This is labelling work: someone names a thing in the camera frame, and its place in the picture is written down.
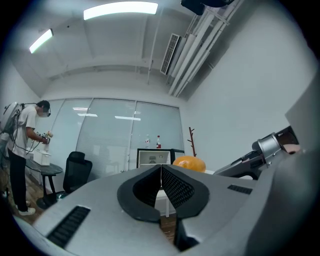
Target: white t-shirt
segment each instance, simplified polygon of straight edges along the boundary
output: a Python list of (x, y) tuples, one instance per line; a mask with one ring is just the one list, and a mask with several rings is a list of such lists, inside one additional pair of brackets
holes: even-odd
[(36, 128), (36, 115), (37, 111), (35, 106), (30, 105), (21, 111), (18, 118), (18, 129), (17, 120), (15, 121), (13, 133), (13, 139), (15, 139), (15, 142), (9, 139), (8, 149), (19, 157), (26, 158), (28, 141), (27, 127), (32, 129)]

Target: white box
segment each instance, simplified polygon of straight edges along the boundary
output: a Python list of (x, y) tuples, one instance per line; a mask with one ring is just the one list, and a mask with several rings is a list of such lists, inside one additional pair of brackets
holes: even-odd
[(36, 149), (33, 153), (33, 161), (41, 166), (50, 165), (51, 154), (44, 150)]

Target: black pants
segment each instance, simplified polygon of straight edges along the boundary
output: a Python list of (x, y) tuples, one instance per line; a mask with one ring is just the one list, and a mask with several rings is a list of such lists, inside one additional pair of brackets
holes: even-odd
[(8, 149), (10, 158), (10, 182), (14, 203), (18, 206), (19, 211), (28, 210), (26, 204), (26, 159), (18, 156)]

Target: wooden floor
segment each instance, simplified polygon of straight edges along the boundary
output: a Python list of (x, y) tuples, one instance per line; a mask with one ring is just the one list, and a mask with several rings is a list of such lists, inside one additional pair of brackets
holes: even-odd
[[(10, 176), (9, 176), (9, 168), (6, 170), (2, 170), (0, 168), (0, 190), (5, 191), (6, 188), (9, 189), (9, 207), (13, 215), (20, 217), (25, 220), (29, 224), (33, 224), (36, 219), (44, 212), (43, 209), (39, 208), (36, 204), (38, 198), (43, 197), (43, 187), (38, 184), (38, 181), (27, 172), (25, 174), (25, 183), (26, 183), (26, 200), (30, 201), (31, 207), (35, 208), (35, 214), (30, 216), (21, 216), (19, 215), (18, 209), (16, 209), (16, 205), (14, 203), (11, 191), (10, 184)], [(171, 214), (168, 218), (165, 216), (161, 217), (161, 230), (168, 238), (168, 240), (173, 243), (175, 237), (175, 229), (176, 229), (176, 215)]]

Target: ceiling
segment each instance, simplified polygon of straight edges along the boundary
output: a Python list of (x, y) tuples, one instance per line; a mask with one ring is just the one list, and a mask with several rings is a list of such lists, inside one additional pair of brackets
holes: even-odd
[[(114, 0), (45, 0), (33, 5), (16, 25), (7, 46), (13, 65), (41, 97), (50, 83), (65, 76), (88, 71), (139, 72), (149, 66), (160, 13), (152, 71), (160, 66), (172, 33), (184, 36), (193, 13), (180, 0), (153, 0), (156, 15), (118, 13), (89, 20), (85, 9)], [(48, 29), (53, 37), (35, 53), (29, 47)]]

